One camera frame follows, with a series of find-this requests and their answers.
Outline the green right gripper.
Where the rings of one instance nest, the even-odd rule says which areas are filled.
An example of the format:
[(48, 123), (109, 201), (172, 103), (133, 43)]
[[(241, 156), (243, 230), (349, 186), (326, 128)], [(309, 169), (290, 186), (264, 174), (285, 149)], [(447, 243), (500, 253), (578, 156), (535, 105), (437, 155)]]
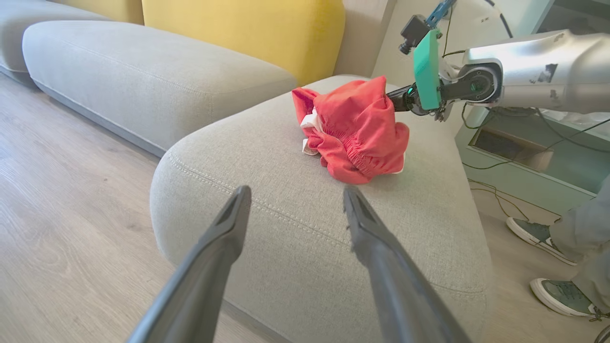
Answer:
[[(439, 59), (438, 35), (440, 30), (433, 29), (423, 37), (413, 52), (414, 77), (416, 91), (411, 91), (410, 95), (417, 93), (412, 113), (418, 116), (425, 116), (441, 107), (442, 98), (440, 95), (439, 79)], [(388, 99), (392, 102), (394, 111), (409, 111), (409, 102), (406, 100), (409, 85), (387, 93)]]

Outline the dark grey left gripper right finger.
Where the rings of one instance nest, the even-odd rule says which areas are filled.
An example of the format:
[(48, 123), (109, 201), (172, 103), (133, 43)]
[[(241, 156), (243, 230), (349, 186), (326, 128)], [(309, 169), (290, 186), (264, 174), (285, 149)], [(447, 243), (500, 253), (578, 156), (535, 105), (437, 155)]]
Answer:
[(345, 187), (343, 207), (352, 250), (369, 274), (384, 342), (470, 342), (430, 282), (357, 187)]

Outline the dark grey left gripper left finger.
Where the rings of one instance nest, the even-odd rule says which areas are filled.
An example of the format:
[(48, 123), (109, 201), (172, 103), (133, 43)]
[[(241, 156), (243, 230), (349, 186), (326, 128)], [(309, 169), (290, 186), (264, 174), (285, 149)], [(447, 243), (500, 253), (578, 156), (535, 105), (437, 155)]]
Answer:
[(187, 253), (130, 343), (211, 343), (231, 267), (244, 247), (252, 193), (242, 185)]

